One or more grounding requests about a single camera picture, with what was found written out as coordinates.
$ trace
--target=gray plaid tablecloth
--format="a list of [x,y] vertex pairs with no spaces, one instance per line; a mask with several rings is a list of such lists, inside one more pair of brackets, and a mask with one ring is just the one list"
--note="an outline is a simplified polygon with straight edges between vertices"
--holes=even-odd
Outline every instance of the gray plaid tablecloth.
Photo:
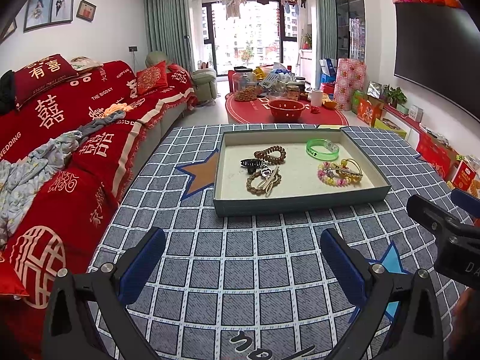
[[[217,125],[176,128],[157,147],[126,194],[94,253],[90,270],[115,262],[151,226],[166,232],[164,257],[128,310],[164,359],[246,359],[261,351],[282,359],[315,345],[306,359],[328,354],[349,325],[347,301],[322,256],[321,232],[335,227],[367,259],[381,261],[393,242],[402,269],[430,272],[442,316],[444,338],[451,310],[465,287],[433,269],[433,236],[413,223],[405,205],[418,193],[465,223],[449,188],[399,135],[345,127],[392,184],[384,202],[355,207],[218,218],[209,187],[181,200],[188,176],[181,164],[202,161],[231,130],[309,128],[302,125]],[[121,359],[96,304],[91,311],[110,354]],[[390,325],[382,324],[366,357],[374,356]],[[245,332],[247,344],[230,339]]]

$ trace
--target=paper roll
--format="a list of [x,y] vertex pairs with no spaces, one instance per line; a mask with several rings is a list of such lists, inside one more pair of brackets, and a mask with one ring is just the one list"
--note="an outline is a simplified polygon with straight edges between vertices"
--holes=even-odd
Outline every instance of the paper roll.
[[311,90],[311,105],[321,107],[323,104],[323,92],[320,89]]

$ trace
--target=silver screw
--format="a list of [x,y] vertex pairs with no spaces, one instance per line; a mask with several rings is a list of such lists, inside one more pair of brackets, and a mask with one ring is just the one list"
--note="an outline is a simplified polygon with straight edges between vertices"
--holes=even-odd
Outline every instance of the silver screw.
[[62,269],[60,269],[60,270],[57,272],[57,276],[58,276],[59,278],[63,278],[64,276],[67,275],[67,273],[68,273],[67,268],[62,268]]
[[385,267],[382,264],[373,264],[371,268],[376,274],[379,275],[385,272]]
[[105,273],[111,272],[113,271],[113,264],[111,262],[106,262],[100,269]]
[[418,276],[420,276],[422,279],[426,279],[428,278],[428,272],[424,269],[419,269]]

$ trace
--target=framed picture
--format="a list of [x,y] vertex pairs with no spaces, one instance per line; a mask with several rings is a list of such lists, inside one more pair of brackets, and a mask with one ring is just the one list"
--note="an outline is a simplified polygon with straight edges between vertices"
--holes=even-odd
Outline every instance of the framed picture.
[[28,0],[23,32],[71,23],[73,19],[74,0]]
[[81,0],[80,5],[78,5],[77,17],[83,20],[93,21],[93,16],[95,16],[96,9],[96,5],[93,5],[85,0]]
[[12,35],[14,33],[14,31],[17,29],[17,22],[15,19],[13,19],[13,21],[11,22],[7,32],[5,33],[5,36],[3,37],[2,40],[0,40],[0,44],[5,40],[7,39],[10,35]]

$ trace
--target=red tablecloth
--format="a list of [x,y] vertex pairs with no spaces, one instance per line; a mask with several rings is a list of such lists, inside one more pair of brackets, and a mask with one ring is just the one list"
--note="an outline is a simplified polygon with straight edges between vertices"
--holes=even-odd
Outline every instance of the red tablecloth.
[[[238,102],[233,98],[233,93],[225,96],[226,112],[238,123],[275,123],[270,108],[268,107],[268,98],[256,99],[251,102]],[[301,100],[306,105],[306,109],[302,112],[298,123],[304,124],[328,124],[348,126],[349,123],[344,115],[337,110],[329,110],[322,107],[319,114],[310,112],[310,103]]]

